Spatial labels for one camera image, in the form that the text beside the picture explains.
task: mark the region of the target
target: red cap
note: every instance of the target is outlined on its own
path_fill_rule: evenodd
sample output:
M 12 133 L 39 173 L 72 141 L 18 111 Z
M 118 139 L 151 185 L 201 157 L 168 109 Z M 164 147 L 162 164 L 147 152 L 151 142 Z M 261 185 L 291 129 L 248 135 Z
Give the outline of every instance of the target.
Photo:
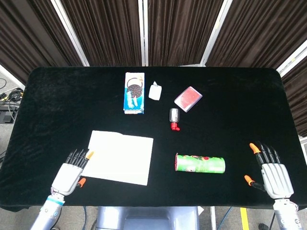
M 171 129 L 174 130 L 174 131 L 179 131 L 180 128 L 178 127 L 178 123 L 172 122 L 171 123 Z

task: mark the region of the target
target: oreo box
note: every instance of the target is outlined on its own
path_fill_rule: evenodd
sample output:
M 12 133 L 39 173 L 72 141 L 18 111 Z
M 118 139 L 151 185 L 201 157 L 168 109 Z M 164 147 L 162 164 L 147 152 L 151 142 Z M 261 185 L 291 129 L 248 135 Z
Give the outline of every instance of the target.
M 124 93 L 124 113 L 144 113 L 144 73 L 126 73 Z

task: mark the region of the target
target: small bottle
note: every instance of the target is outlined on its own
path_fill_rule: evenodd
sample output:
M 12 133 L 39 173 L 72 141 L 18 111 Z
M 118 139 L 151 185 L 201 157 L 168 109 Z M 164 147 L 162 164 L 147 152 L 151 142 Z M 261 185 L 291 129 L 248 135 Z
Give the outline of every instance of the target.
M 179 110 L 177 108 L 171 108 L 169 110 L 169 121 L 171 122 L 171 129 L 174 131 L 179 131 Z

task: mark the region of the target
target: yellow floor marking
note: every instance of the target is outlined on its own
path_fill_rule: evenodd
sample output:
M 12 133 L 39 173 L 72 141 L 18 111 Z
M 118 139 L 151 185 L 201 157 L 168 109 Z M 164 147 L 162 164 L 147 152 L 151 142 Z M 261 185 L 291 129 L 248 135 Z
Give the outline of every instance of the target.
M 240 212 L 241 212 L 242 228 L 243 228 L 243 230 L 249 230 L 249 227 L 248 227 L 248 213 L 247 213 L 246 208 L 241 207 L 240 208 Z

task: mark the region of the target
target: white paper sheet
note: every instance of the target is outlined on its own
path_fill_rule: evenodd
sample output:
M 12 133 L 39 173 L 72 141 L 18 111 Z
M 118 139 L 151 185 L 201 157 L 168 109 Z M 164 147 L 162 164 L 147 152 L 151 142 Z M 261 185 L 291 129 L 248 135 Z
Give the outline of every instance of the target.
M 82 175 L 147 185 L 153 139 L 92 131 L 88 148 L 94 155 Z

